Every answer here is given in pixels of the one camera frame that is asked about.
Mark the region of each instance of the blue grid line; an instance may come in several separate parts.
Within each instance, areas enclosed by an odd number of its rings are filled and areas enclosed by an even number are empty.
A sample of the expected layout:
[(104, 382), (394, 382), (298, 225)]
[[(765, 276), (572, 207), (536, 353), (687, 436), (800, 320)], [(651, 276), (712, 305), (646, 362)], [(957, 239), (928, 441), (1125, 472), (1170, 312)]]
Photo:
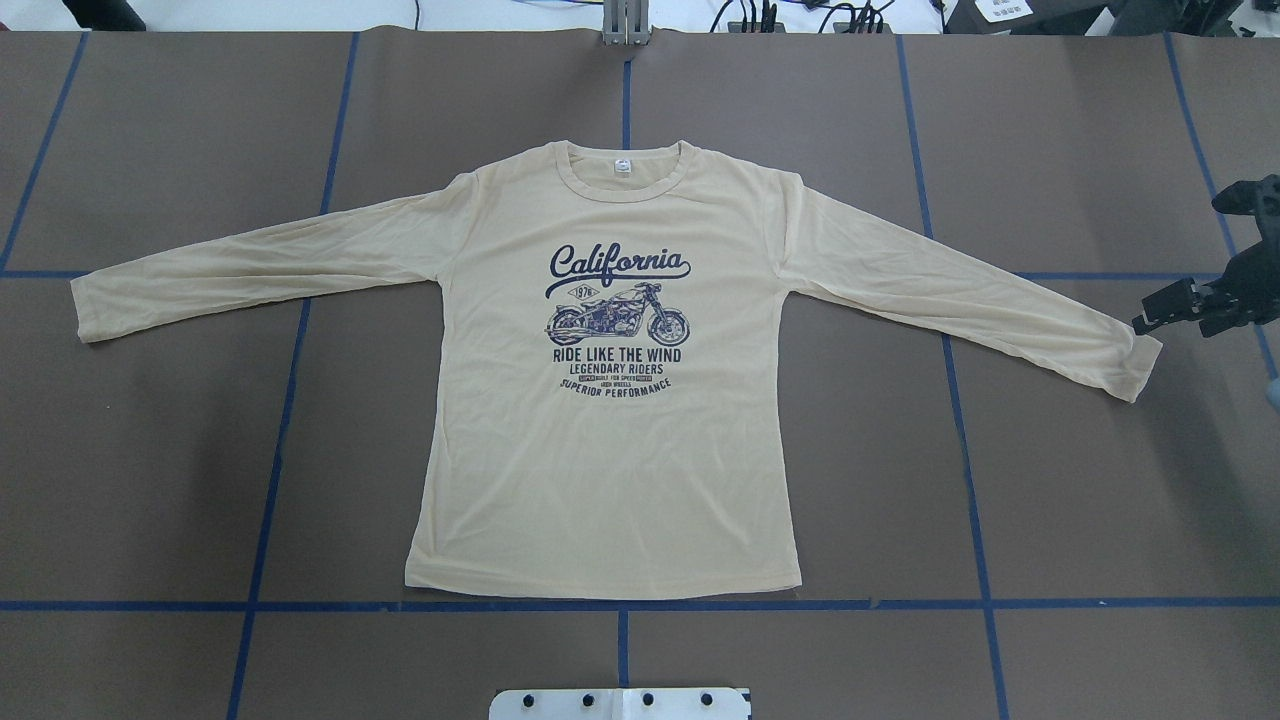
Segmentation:
[(1180, 281), (1190, 277), (1217, 277), (1221, 272), (1211, 273), (1014, 273), (1028, 281)]
[[(1183, 109), (1183, 122), (1187, 123), (1187, 135), (1190, 136), (1192, 150), (1196, 151), (1196, 161), (1199, 163), (1201, 176), (1204, 178), (1204, 187), (1208, 188), (1208, 196), (1213, 197), (1217, 195), (1217, 184), (1213, 182), (1213, 176), (1208, 172), (1208, 160), (1204, 159), (1204, 150), (1199, 143), (1199, 133), (1196, 132), (1196, 120), (1192, 119), (1192, 108), (1187, 102), (1187, 88), (1183, 87), (1183, 73), (1178, 69), (1178, 55), (1174, 53), (1174, 36), (1167, 31), (1165, 32), (1165, 54), (1169, 55), (1169, 69), (1174, 73), (1174, 90), (1178, 91), (1178, 104)], [(1217, 215), (1217, 227), (1222, 229), (1222, 240), (1226, 241), (1226, 251), (1235, 256), (1235, 240), (1231, 238), (1231, 228), (1226, 224), (1226, 215), (1215, 211)]]
[[(1174, 76), (1174, 90), (1178, 91), (1178, 104), (1183, 109), (1183, 122), (1187, 123), (1187, 135), (1192, 141), (1192, 150), (1196, 151), (1196, 161), (1199, 163), (1201, 174), (1204, 177), (1204, 187), (1208, 190), (1208, 197), (1212, 200), (1217, 196), (1217, 183), (1213, 182), (1213, 176), (1208, 169), (1208, 159), (1204, 158), (1204, 149), (1201, 146), (1199, 133), (1196, 132), (1196, 120), (1192, 118), (1192, 106), (1187, 101), (1187, 88), (1183, 86), (1183, 73), (1178, 68), (1178, 54), (1174, 51), (1174, 36), (1167, 31), (1165, 32), (1165, 54), (1169, 56), (1169, 69)], [(1234, 258), (1235, 238), (1231, 237), (1231, 227), (1226, 223), (1226, 215), (1215, 210), (1217, 215), (1217, 227), (1222, 231), (1222, 241), (1226, 243), (1226, 251)], [(1258, 348), (1262, 351), (1262, 361), (1266, 364), (1267, 375), (1272, 379), (1276, 378), (1276, 361), (1275, 356), (1271, 355), (1271, 343), (1267, 342), (1267, 336), (1262, 332), (1258, 325), (1253, 325), (1254, 332), (1258, 338)]]
[(342, 79), (342, 100), (338, 101), (337, 129), (333, 131), (333, 147), (329, 149), (329, 170), (324, 177), (324, 196), (320, 200), (320, 214), (329, 211), (333, 197), (333, 178), (338, 174), (338, 151), (342, 149), (342, 128), (347, 124), (347, 101), (351, 99), (351, 74), (356, 69), (356, 49), (360, 47), (360, 33), (351, 33), (351, 49), (347, 51), (347, 74)]
[(0, 600), (0, 612), (243, 612), (247, 602), (165, 600)]
[(1262, 347), (1262, 361), (1267, 364), (1267, 375), (1271, 379), (1276, 379), (1276, 359), (1271, 355), (1271, 342), (1267, 341), (1267, 334), (1262, 332), (1262, 325), (1253, 325), (1253, 333), (1258, 336), (1258, 346)]
[[(915, 127), (915, 109), (911, 105), (911, 79), (906, 67), (906, 46), (902, 36), (893, 36), (897, 45), (897, 70), (902, 79), (902, 104), (906, 111), (908, 137), (911, 141), (911, 161), (915, 164), (915, 190), (920, 201), (920, 218), (924, 222), (924, 234), (933, 237), (933, 215), (929, 211), (929, 195), (924, 184), (924, 164), (920, 160), (920, 141)], [(1009, 720), (1009, 698), (1005, 693), (1005, 670), (1000, 660), (1000, 638), (996, 634), (996, 614), (991, 606), (991, 582), (987, 575), (987, 553), (982, 542), (982, 519), (978, 514), (978, 493), (973, 484), (973, 466), (969, 462), (969, 439), (964, 428), (964, 410), (960, 406), (960, 387), (956, 382), (955, 357), (951, 354), (951, 336), (942, 334), (942, 356), (947, 369), (947, 387), (951, 393), (951, 414), (960, 439), (960, 455), (964, 461), (964, 482), (969, 495), (969, 530), (973, 539), (973, 557), (978, 570), (978, 589), (982, 593), (982, 614), (987, 628), (987, 651), (991, 656), (991, 678), (996, 692), (996, 707), (1000, 720)]]
[(631, 60), (622, 63), (622, 149), (631, 150)]
[[(356, 50), (360, 46), (360, 33), (351, 33), (351, 49), (347, 51), (347, 72), (342, 82), (342, 97), (338, 101), (338, 118), (334, 122), (333, 146), (329, 149), (329, 168), (325, 173), (324, 193), (320, 199), (320, 214), (329, 211), (333, 197), (333, 181), (338, 170), (338, 154), (342, 151), (342, 129), (347, 119), (347, 102), (351, 99), (351, 77), (356, 67)], [(311, 299), (302, 301), (298, 314), (298, 332), (293, 340), (293, 356), (289, 359), (289, 379), (284, 389), (284, 407), (280, 411), (280, 428), (275, 437), (275, 454), (271, 457), (271, 479), (268, 483), (266, 502), (262, 507), (262, 527), (257, 536), (257, 552), (253, 559), (253, 577), (250, 580), (248, 603), (244, 611), (244, 625), (241, 629), (239, 652), (236, 655), (236, 674), (232, 679), (230, 700), (227, 702), (227, 720), (236, 720), (239, 714), (241, 693), (244, 689), (244, 673), (248, 667), (248, 651), (253, 642), (253, 620), (257, 614), (259, 591), (262, 587), (262, 570), (266, 566), (266, 548), (271, 538), (271, 519), (275, 514), (275, 498), (280, 488), (280, 473), (284, 468), (284, 443), (289, 434), (293, 415), (293, 398), (298, 383), (298, 360), (307, 336), (307, 323), (311, 318)]]
[(92, 270), (3, 270), (0, 278), (10, 279), (72, 279), (87, 275)]
[(618, 610), (618, 687), (631, 687), (631, 616)]
[(924, 163), (920, 160), (920, 136), (915, 128), (915, 108), (911, 105), (911, 78), (906, 72), (906, 47), (902, 36), (895, 35), (897, 44), (897, 74), (902, 78), (902, 102), (906, 105), (906, 135), (911, 141), (911, 161), (915, 164), (915, 195), (920, 202), (920, 218), (924, 220), (924, 234), (933, 240), (933, 213), (929, 211), (929, 195), (924, 190)]
[(18, 200), (18, 209), (13, 215), (13, 224), (9, 225), (9, 236), (5, 238), (4, 249), (0, 250), (0, 272), (5, 269), (9, 264), (9, 256), (13, 255), (13, 246), (18, 241), (18, 231), (22, 228), (22, 218), (27, 214), (27, 202), (31, 201), (31, 193), (36, 190), (36, 179), (40, 177), (40, 168), (45, 164), (45, 155), (49, 152), (49, 143), (54, 140), (54, 128), (58, 127), (58, 119), (63, 114), (63, 106), (67, 104), (67, 96), (72, 91), (72, 81), (76, 78), (76, 70), (79, 68), (81, 58), (84, 56), (84, 46), (88, 44), (87, 32), (81, 33), (79, 42), (76, 45), (76, 54), (72, 55), (72, 64), (67, 68), (67, 78), (63, 79), (63, 90), (58, 94), (58, 102), (54, 105), (54, 113), (49, 117), (49, 127), (45, 128), (45, 137), (40, 141), (40, 150), (36, 152), (36, 161), (31, 165), (31, 174), (27, 176), (27, 186), (22, 191), (22, 199)]
[[(1280, 607), (1280, 596), (1187, 597), (1032, 597), (937, 600), (564, 600), (564, 601), (361, 601), (361, 602), (201, 602), (201, 601), (86, 601), (6, 600), (0, 612), (294, 612), (294, 614), (489, 614), (489, 612), (918, 612), (986, 610), (1124, 610), (1134, 607)], [(630, 618), (620, 623), (627, 642)]]

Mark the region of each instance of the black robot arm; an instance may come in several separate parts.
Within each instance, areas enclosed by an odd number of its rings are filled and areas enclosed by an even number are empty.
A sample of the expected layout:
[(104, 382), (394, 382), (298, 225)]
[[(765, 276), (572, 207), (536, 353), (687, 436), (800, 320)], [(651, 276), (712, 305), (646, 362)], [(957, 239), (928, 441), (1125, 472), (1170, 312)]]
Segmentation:
[(1280, 176), (1239, 181), (1213, 199), (1228, 215), (1253, 215), (1262, 240), (1231, 258), (1216, 281), (1183, 278), (1142, 300), (1133, 319), (1137, 334), (1178, 323), (1198, 322), (1203, 337), (1280, 316)]

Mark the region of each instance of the sleeve cuff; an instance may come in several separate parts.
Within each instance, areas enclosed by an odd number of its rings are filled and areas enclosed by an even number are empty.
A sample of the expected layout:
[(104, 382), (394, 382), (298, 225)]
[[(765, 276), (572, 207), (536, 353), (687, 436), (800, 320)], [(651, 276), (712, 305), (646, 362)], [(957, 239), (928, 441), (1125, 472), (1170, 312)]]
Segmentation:
[(1164, 345), (1151, 336), (1138, 336), (1133, 343), (1133, 351), (1125, 357), (1124, 377), (1116, 383), (1117, 387), (1110, 391), (1111, 395), (1125, 402), (1138, 400), (1138, 395), (1147, 387), (1151, 370), (1156, 366), (1156, 357), (1162, 347)]
[(92, 291), (84, 286), (84, 278), (72, 279), (72, 299), (76, 301), (76, 318), (79, 322), (81, 342), (106, 340), (97, 322), (97, 307), (93, 305)]

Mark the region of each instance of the shirt hem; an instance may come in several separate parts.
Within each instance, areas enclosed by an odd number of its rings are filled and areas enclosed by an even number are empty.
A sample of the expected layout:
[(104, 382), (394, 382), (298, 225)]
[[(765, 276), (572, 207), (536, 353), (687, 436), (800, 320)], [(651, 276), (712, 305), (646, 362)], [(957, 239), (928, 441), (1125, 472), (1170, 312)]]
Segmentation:
[(800, 570), (769, 575), (699, 578), (695, 580), (635, 584), (541, 583), (530, 579), (477, 577), (460, 571), (404, 571), (404, 585), (486, 597), (539, 597), (559, 600), (687, 600), (728, 593), (773, 592), (799, 587)]

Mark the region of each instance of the beige t-shirt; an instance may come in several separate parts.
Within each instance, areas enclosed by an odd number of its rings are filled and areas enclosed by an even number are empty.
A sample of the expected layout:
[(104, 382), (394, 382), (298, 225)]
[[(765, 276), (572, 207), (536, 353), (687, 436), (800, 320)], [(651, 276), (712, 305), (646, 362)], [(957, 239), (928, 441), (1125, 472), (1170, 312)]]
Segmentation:
[(687, 142), (552, 142), (438, 192), (179, 247), (72, 290), (79, 336), (95, 342), (419, 281), (443, 288), (444, 341), (404, 583), (474, 594), (800, 584), (777, 413), (788, 292), (964, 337), (1126, 401), (1160, 351), (796, 174)]

